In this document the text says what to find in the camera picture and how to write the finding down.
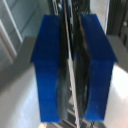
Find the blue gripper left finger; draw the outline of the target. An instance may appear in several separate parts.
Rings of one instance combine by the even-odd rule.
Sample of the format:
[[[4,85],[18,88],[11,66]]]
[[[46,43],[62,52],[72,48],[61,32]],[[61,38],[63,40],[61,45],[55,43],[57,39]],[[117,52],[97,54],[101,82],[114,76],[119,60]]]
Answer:
[[[59,122],[57,83],[60,68],[60,17],[44,15],[32,53],[35,66],[40,118]]]

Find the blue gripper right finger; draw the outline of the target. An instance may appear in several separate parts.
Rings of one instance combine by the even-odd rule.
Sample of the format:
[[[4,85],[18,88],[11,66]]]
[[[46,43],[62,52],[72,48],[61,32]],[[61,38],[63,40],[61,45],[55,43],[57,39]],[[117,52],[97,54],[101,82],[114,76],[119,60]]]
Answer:
[[[97,15],[82,14],[81,22],[90,55],[89,93],[84,118],[87,121],[103,121],[112,69],[117,58]]]

